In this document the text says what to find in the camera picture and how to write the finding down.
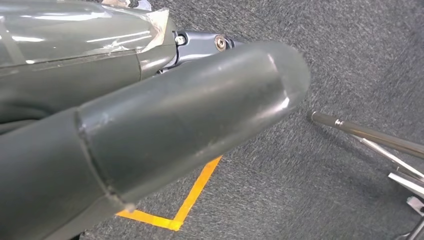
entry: metal stand rod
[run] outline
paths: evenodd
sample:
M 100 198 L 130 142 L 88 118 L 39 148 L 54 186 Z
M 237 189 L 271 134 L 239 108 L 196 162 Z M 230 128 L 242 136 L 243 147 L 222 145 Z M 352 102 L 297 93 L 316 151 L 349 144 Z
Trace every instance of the metal stand rod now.
M 334 116 L 326 115 L 317 111 L 309 112 L 308 117 L 313 122 L 324 124 L 348 134 L 365 138 L 371 142 L 398 150 L 402 153 L 424 159 L 424 145 L 363 127 L 350 121 L 339 120 Z
M 423 236 L 424 233 L 424 217 L 418 222 L 418 224 L 410 232 L 406 240 L 418 240 Z
M 399 157 L 391 154 L 386 149 L 382 148 L 380 145 L 378 145 L 375 142 L 372 142 L 368 139 L 358 137 L 355 135 L 350 134 L 353 138 L 360 141 L 362 144 L 367 146 L 368 148 L 372 149 L 374 152 L 380 154 L 381 156 L 385 157 L 386 159 L 390 160 L 392 163 L 396 164 L 400 169 L 398 171 L 405 172 L 406 174 L 410 175 L 411 177 L 414 177 L 418 180 L 424 180 L 424 174 L 422 174 L 420 171 L 416 170 L 411 165 L 407 164 L 406 162 L 402 161 Z

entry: metal bracket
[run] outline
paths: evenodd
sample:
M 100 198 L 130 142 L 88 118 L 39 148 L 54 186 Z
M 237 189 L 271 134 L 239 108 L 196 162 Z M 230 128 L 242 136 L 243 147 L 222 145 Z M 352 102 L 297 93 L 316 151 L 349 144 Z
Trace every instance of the metal bracket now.
M 178 67 L 181 64 L 205 58 L 243 44 L 222 34 L 212 32 L 181 30 L 176 31 L 174 35 L 176 56 L 160 70 L 160 73 Z

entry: bolt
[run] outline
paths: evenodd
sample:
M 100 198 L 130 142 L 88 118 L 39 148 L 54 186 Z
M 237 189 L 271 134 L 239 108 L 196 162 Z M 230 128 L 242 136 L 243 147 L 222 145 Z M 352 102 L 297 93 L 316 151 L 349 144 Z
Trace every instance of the bolt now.
M 222 52 L 226 49 L 227 42 L 222 35 L 216 35 L 215 37 L 215 46 L 218 51 Z
M 179 45 L 183 45 L 186 43 L 186 38 L 183 35 L 178 35 L 175 37 L 175 43 Z

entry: yellow floor tape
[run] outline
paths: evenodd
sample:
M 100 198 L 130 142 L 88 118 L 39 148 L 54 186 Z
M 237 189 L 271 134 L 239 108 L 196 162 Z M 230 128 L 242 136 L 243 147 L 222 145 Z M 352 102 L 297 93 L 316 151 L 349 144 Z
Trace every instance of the yellow floor tape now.
M 135 210 L 133 212 L 128 212 L 124 210 L 117 213 L 116 215 L 120 217 L 128 218 L 128 219 L 140 221 L 143 223 L 151 224 L 157 227 L 170 229 L 173 231 L 180 230 L 181 226 L 184 223 L 184 220 L 186 219 L 187 215 L 190 212 L 190 209 L 192 209 L 193 205 L 198 199 L 200 193 L 202 192 L 203 188 L 205 187 L 206 183 L 208 182 L 209 178 L 211 177 L 212 173 L 214 172 L 215 168 L 220 162 L 221 158 L 222 156 L 217 157 L 216 159 L 206 164 L 206 166 L 204 166 L 199 177 L 197 178 L 196 182 L 191 188 L 190 193 L 188 193 L 187 198 L 184 200 L 184 202 L 182 203 L 181 207 L 179 208 L 178 212 L 176 213 L 173 219 L 155 216 L 155 215 L 152 215 L 143 211 L 139 211 L 139 210 Z

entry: protective plastic film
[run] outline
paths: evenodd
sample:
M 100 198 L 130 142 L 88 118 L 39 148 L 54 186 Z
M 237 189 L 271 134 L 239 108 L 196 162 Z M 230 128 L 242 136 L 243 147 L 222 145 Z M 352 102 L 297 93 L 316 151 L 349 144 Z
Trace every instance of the protective plastic film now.
M 169 16 L 168 9 L 149 12 L 80 1 L 0 6 L 0 67 L 146 52 L 164 42 Z

